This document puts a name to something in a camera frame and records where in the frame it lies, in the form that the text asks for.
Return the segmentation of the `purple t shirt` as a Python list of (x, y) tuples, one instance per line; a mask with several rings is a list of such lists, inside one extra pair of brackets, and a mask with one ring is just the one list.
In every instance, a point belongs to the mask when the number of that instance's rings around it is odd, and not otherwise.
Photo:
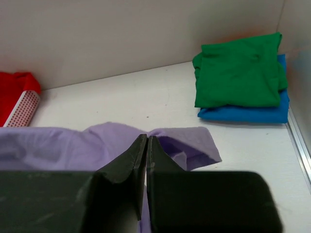
[[(0, 167), (6, 170), (95, 171), (125, 152), (143, 131), (107, 122), (83, 131), (65, 128), (4, 128), (0, 131)], [(221, 162), (205, 127), (158, 128), (147, 136), (184, 170)]]

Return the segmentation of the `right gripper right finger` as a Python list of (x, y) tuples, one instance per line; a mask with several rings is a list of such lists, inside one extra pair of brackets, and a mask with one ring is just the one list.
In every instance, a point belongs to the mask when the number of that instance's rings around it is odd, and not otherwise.
[(280, 233), (266, 181), (249, 171), (185, 171), (152, 136), (147, 195), (154, 233)]

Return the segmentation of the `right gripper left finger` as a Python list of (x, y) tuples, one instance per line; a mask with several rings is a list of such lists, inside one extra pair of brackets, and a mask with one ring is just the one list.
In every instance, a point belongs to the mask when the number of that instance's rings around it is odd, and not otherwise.
[(96, 171), (2, 171), (3, 233), (116, 233), (141, 220), (147, 136)]

